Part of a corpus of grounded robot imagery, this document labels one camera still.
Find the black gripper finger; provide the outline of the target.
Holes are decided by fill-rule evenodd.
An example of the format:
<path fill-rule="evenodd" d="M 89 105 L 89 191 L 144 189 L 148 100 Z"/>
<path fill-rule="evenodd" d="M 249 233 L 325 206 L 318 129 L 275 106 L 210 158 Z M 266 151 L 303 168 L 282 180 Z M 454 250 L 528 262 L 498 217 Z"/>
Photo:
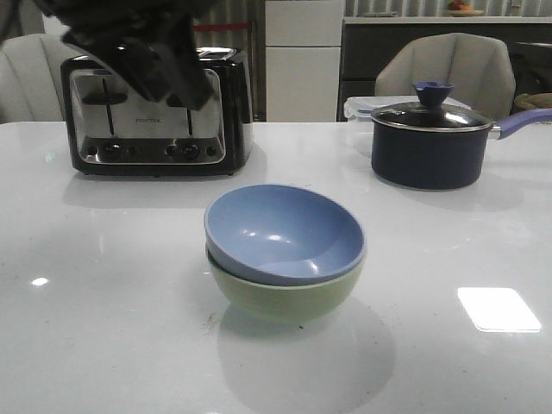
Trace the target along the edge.
<path fill-rule="evenodd" d="M 170 90 L 158 67 L 158 59 L 142 42 L 93 44 L 89 54 L 148 101 L 159 102 Z"/>
<path fill-rule="evenodd" d="M 212 96 L 212 87 L 201 66 L 194 40 L 155 42 L 150 46 L 155 66 L 170 92 L 190 110 L 200 110 Z"/>

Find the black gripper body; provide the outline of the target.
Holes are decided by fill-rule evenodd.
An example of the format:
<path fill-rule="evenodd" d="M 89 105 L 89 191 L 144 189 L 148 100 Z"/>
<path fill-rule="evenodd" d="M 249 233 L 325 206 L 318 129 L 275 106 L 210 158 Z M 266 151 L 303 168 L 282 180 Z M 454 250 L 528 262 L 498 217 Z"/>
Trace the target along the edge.
<path fill-rule="evenodd" d="M 161 45 L 174 55 L 194 47 L 192 21 L 214 1 L 38 1 L 46 16 L 68 27 L 62 41 L 104 62 L 122 45 Z"/>

